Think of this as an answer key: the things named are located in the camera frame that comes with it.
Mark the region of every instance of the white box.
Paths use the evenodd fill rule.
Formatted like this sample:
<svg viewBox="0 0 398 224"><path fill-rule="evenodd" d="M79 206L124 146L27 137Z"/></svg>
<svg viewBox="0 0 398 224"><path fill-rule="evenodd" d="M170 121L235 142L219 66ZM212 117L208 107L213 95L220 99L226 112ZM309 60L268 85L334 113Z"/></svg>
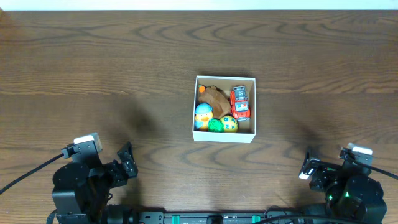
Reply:
<svg viewBox="0 0 398 224"><path fill-rule="evenodd" d="M195 108L197 107L198 85L215 86L222 90L227 96L231 93L232 87L244 85L249 98L250 120L239 121L237 133L213 133L208 131L195 130ZM195 82L195 97L193 100L192 133L194 141L218 141L250 143L256 135L256 79L243 77L213 77L197 76Z"/></svg>

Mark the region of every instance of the cable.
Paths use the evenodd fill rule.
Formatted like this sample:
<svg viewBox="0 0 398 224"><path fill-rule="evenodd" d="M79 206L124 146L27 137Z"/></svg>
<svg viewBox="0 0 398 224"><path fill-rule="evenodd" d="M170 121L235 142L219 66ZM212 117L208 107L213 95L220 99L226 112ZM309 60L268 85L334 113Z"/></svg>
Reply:
<svg viewBox="0 0 398 224"><path fill-rule="evenodd" d="M57 159L61 158L63 156L63 153L55 156L54 158L50 159L49 161L43 163L42 165L36 167L35 169L32 169L31 171L27 172L26 174L18 177L16 180L12 181L11 183L7 184L3 189L0 190L0 195L3 194L8 188L12 187L14 184L20 182L21 180L25 179L26 177L34 174L35 172L37 172L38 170L40 170L41 168L49 165L50 163L52 163L53 161L56 161Z"/></svg>
<svg viewBox="0 0 398 224"><path fill-rule="evenodd" d="M387 175L387 176L389 176L389 177L392 177L392 178L394 178L395 180L398 180L398 175L392 174L392 173L390 173L390 172L387 172L387 171L385 171L385 170L382 170L382 169L379 169L379 168L376 168L376 167L373 167L373 166L369 166L369 165L363 164L362 162L358 162L357 160L351 158L350 156L346 156L345 158L346 158L349 162L353 162L353 163L355 163L355 164L357 164L357 165L359 165L359 166L363 166L363 167L365 167L365 168L374 170L374 171L379 172L379 173L381 173L381 174L384 174L384 175Z"/></svg>
<svg viewBox="0 0 398 224"><path fill-rule="evenodd" d="M332 223L342 223L342 224L365 224L363 222L356 221L356 220L349 220L346 218L332 218L332 217L326 217L326 216L320 216L320 215L281 215L281 216L277 216L277 217L266 218L264 220L254 223L254 224L265 224L265 223L271 223L273 221L293 220L293 219L325 220L325 221L329 221Z"/></svg>
<svg viewBox="0 0 398 224"><path fill-rule="evenodd" d="M269 208L266 209L266 211L264 212L264 218L268 217L266 214L268 213L268 211L272 208L280 208L278 205L271 205Z"/></svg>
<svg viewBox="0 0 398 224"><path fill-rule="evenodd" d="M109 193L109 197L108 197L108 200L106 202L110 201L112 198L113 198L113 194Z"/></svg>
<svg viewBox="0 0 398 224"><path fill-rule="evenodd" d="M50 213L47 217L47 221L45 222L45 224L52 224L54 222L54 218L57 214L57 209L55 209L54 211L52 211L52 213Z"/></svg>

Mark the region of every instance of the yellow ball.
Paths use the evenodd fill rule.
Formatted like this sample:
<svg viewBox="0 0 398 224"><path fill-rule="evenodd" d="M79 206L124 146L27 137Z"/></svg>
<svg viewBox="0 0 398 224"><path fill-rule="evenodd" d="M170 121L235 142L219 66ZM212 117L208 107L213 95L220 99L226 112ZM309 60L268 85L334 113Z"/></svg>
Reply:
<svg viewBox="0 0 398 224"><path fill-rule="evenodd" d="M224 132L235 133L238 131L238 122L232 116L224 116L220 119L224 125Z"/></svg>

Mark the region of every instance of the wooden table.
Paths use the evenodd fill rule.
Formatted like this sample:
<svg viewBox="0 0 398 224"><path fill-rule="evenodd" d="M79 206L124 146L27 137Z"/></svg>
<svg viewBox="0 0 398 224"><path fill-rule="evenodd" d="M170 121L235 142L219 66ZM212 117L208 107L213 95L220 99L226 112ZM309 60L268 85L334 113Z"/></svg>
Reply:
<svg viewBox="0 0 398 224"><path fill-rule="evenodd" d="M322 202L298 178L307 147L374 149L398 173L396 11L5 12L0 21L0 185L98 132L103 162L128 140L139 177L111 203L265 210ZM197 75L255 77L251 144L194 142ZM0 223L44 223L57 160L9 189ZM381 182L398 222L398 181Z"/></svg>

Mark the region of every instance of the brown toy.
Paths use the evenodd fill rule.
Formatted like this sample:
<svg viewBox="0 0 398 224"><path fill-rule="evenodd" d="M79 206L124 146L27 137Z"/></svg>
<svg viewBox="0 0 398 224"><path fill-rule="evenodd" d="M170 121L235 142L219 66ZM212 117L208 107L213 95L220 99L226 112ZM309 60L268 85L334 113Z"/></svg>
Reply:
<svg viewBox="0 0 398 224"><path fill-rule="evenodd" d="M228 99L215 86L199 86L199 103L208 103L213 108L213 117L220 119L231 112Z"/></svg>

